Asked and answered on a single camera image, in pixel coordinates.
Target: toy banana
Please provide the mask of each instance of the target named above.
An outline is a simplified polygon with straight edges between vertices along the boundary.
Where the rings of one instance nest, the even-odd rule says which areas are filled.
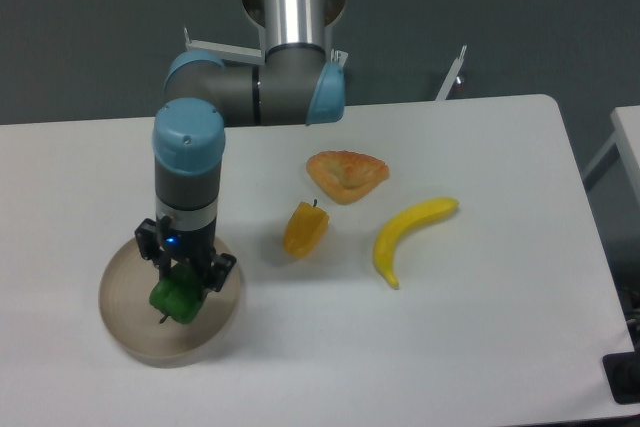
[[[418,227],[449,217],[457,208],[456,199],[437,197],[403,210],[382,227],[373,247],[373,265],[391,288],[400,287],[393,272],[393,254],[400,238]]]

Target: plastic green pepper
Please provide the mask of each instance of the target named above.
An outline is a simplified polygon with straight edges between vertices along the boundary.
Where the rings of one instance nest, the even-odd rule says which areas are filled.
[[[189,324],[203,304],[204,285],[187,264],[176,264],[171,275],[160,280],[149,295],[149,303],[180,324]]]

